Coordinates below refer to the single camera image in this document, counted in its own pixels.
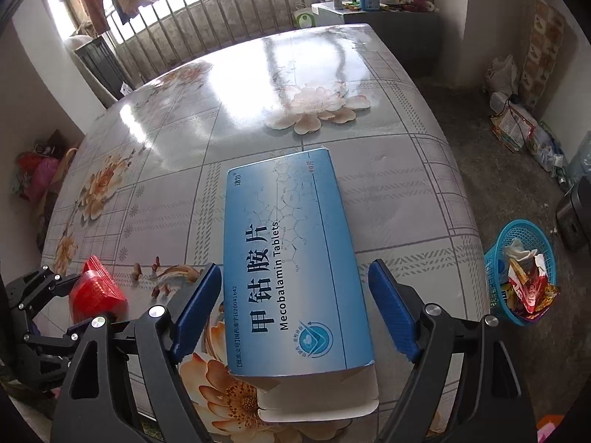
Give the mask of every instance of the blue gripper pad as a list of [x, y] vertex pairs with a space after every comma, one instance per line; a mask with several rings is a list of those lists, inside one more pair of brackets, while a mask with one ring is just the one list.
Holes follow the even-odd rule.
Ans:
[[212, 265], [193, 296], [185, 306], [176, 324], [175, 338], [169, 351], [173, 364], [181, 362], [182, 358], [192, 353], [203, 327], [216, 304], [222, 289], [222, 272], [219, 266]]
[[415, 363], [421, 355], [421, 349], [417, 344], [418, 315], [416, 315], [416, 319], [413, 318], [396, 288], [398, 283], [381, 260], [375, 260], [369, 265], [368, 284], [394, 341], [394, 346], [400, 353], [405, 354], [412, 363]]

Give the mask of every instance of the metal window bars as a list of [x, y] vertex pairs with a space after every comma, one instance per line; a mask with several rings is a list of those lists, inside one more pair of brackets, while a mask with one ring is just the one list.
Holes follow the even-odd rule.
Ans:
[[295, 28], [296, 0], [160, 0], [123, 25], [107, 12], [105, 39], [135, 82], [157, 78], [197, 56]]

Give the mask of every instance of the chemical structure diagram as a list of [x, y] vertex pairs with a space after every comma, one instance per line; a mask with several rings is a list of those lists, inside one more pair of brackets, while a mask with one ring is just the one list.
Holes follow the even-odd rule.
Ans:
[[309, 201], [310, 197], [317, 204], [314, 183], [311, 178], [307, 178], [308, 174], [305, 167], [279, 160], [270, 172], [270, 180], [277, 183], [276, 202], [265, 202], [268, 198], [262, 196], [261, 189], [256, 193], [256, 208], [253, 211], [260, 225], [271, 228], [272, 222], [278, 222], [281, 260], [284, 265], [293, 264], [296, 272], [298, 248], [308, 245], [314, 228], [320, 225], [319, 215], [317, 219], [310, 214], [309, 208], [303, 208], [302, 205], [302, 201]]

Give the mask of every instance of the red object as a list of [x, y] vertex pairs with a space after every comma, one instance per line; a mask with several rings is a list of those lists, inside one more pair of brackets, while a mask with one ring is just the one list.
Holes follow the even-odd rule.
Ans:
[[39, 166], [43, 157], [34, 152], [25, 152], [17, 157], [17, 165], [23, 174], [33, 173]]
[[85, 263], [69, 301], [75, 324], [98, 315], [114, 316], [118, 321], [128, 316], [127, 298], [94, 255]]

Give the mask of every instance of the black appliance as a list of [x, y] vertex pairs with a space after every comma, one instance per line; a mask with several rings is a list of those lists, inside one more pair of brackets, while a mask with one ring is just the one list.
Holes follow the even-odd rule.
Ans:
[[560, 200], [556, 221], [562, 241], [576, 251], [591, 244], [591, 180], [583, 176]]

